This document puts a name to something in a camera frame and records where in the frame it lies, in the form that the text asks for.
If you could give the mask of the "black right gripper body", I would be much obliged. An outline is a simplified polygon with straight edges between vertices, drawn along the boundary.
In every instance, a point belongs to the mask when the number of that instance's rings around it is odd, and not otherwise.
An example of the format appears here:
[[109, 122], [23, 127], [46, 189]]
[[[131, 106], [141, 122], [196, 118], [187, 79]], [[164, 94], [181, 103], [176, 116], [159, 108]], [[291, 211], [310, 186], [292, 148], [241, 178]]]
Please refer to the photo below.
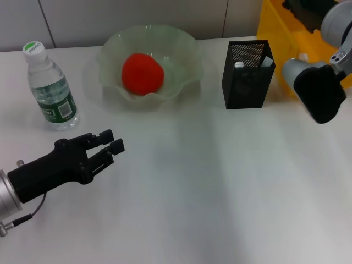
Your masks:
[[337, 4], [334, 0], [285, 0], [282, 6], [313, 33], [321, 29], [324, 17]]

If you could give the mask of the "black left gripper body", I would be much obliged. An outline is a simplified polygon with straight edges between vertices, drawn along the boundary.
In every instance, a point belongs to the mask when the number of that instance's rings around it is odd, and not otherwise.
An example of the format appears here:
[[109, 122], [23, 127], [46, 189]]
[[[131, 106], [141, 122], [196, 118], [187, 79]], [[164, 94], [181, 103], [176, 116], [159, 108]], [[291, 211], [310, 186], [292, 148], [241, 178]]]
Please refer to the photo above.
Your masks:
[[87, 136], [60, 139], [49, 154], [10, 171], [8, 178], [20, 202], [27, 203], [67, 182], [92, 182], [86, 153], [91, 148]]

